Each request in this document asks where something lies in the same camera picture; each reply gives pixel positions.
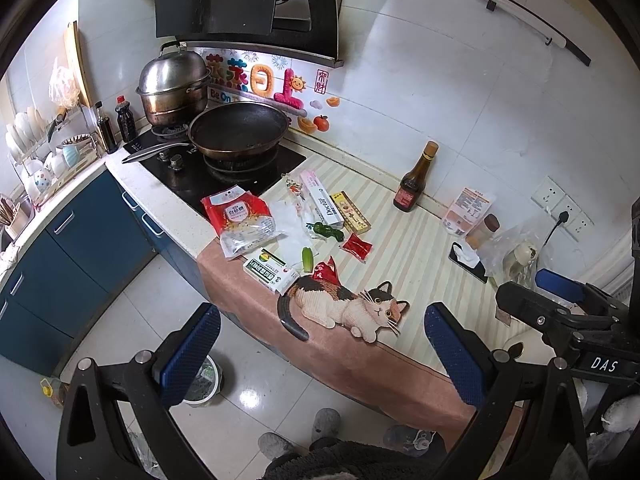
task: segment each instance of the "gas stove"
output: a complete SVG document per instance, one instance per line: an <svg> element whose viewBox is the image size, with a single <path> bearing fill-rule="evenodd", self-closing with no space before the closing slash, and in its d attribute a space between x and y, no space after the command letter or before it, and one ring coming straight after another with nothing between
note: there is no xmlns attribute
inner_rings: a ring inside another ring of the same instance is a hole
<svg viewBox="0 0 640 480"><path fill-rule="evenodd" d="M127 142L124 149L135 153L181 138L186 138L186 129L172 128L164 132L154 132L151 129ZM278 145L259 159L229 164L205 157L194 146L176 146L134 164L142 164L174 194L206 218L200 202L204 197L224 191L234 184L254 195L260 195L273 186L283 173L289 173L305 159L304 155Z"/></svg>

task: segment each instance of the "cabinet handle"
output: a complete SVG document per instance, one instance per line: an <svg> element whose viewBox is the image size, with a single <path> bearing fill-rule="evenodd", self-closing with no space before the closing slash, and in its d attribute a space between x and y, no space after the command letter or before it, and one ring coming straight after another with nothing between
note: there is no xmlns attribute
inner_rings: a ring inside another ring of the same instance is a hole
<svg viewBox="0 0 640 480"><path fill-rule="evenodd" d="M149 215L148 215L148 214L146 214L146 213L144 213L144 214L140 217L140 219L142 220L142 223L143 223L144 225L146 225L146 226L149 228L149 230L150 230L153 234L155 234L158 238L161 238L161 237L162 237L162 235L164 234L164 231L160 231L159 233L158 233L158 232L156 232L156 231L154 231L154 229L153 229L153 228L149 225L149 223L145 220L145 216L146 216L147 218L149 218Z"/></svg>
<svg viewBox="0 0 640 480"><path fill-rule="evenodd" d="M22 282L24 281L24 274L20 273L20 278L18 278L18 281L15 283L14 288L11 289L10 294L12 296L15 296L15 293L18 292L18 289L20 288L20 286L22 285Z"/></svg>
<svg viewBox="0 0 640 480"><path fill-rule="evenodd" d="M122 194L122 199L124 200L124 203L127 204L129 206L129 209L131 209L132 211L136 211L140 205L137 204L135 201L133 201L133 199L131 199L133 201L134 204L136 205L132 205L131 202L129 202L129 200L127 200L127 196L130 197L129 193L127 193L126 191Z"/></svg>
<svg viewBox="0 0 640 480"><path fill-rule="evenodd" d="M73 211L71 212L71 214L69 215L69 218L67 218L64 222L62 222L62 224L60 224L60 227L57 229L53 229L54 234L59 235L66 226L69 225L69 223L76 217L76 213L74 213Z"/></svg>

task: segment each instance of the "calico cat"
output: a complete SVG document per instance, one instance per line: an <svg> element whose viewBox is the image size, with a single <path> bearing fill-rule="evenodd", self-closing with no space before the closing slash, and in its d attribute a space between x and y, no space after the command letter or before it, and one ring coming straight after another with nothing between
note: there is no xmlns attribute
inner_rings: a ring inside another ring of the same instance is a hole
<svg viewBox="0 0 640 480"><path fill-rule="evenodd" d="M284 296L278 298L278 316L295 337L302 341L309 339L306 330L291 317L289 305L293 298L306 318L327 328L341 324L353 336L373 343L381 326L399 334L397 325L401 312L409 306L406 301L396 301L391 295L391 288L391 282L384 282L357 295L327 280L302 276Z"/></svg>

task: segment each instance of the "pot lid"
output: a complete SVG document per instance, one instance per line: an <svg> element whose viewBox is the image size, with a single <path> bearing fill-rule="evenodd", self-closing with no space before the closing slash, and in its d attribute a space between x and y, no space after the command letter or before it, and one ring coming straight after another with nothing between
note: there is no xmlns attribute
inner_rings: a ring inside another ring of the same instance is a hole
<svg viewBox="0 0 640 480"><path fill-rule="evenodd" d="M138 94L156 94L200 81L207 75L204 60L195 52L169 52L148 62L140 74Z"/></svg>

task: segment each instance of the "wok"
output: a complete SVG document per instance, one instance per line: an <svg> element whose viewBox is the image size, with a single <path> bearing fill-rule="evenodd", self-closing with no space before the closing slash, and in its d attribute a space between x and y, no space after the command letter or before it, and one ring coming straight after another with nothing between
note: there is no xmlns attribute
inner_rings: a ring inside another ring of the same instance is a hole
<svg viewBox="0 0 640 480"><path fill-rule="evenodd" d="M289 127L287 116L266 104L239 101L205 110L189 125L191 142L157 144L122 160L140 162L174 146L196 146L214 160L238 160L273 148Z"/></svg>

